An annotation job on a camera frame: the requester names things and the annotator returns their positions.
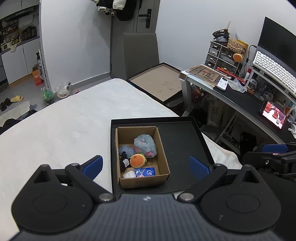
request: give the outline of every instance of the door handle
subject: door handle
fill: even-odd
[[[139,14],[139,17],[146,17],[146,28],[150,28],[152,9],[147,9],[147,14]]]

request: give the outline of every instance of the white blanket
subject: white blanket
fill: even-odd
[[[11,204],[39,165],[60,169],[99,154],[104,165],[94,181],[111,192],[111,119],[171,116],[176,114],[126,81],[113,79],[54,103],[4,132],[0,135],[0,240],[18,231]],[[204,137],[215,162],[241,168],[234,153]]]

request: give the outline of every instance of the black slipper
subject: black slipper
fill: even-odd
[[[0,110],[1,111],[5,111],[7,109],[7,106],[4,104],[4,102],[2,102],[1,104],[0,104]]]
[[[12,102],[10,101],[9,98],[6,98],[4,101],[4,104],[6,104],[7,106],[10,106],[12,104]]]

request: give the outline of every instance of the mechanical keyboard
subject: mechanical keyboard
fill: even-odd
[[[263,70],[270,77],[282,84],[285,88],[289,89],[292,93],[296,94],[296,78],[289,71],[283,68],[280,64],[275,62],[267,55],[257,51],[253,60],[253,66]]]

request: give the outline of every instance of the bottle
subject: bottle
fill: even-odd
[[[247,80],[249,79],[250,73],[252,72],[252,70],[249,68],[248,72],[246,73],[246,76],[244,77],[244,81],[247,82]]]

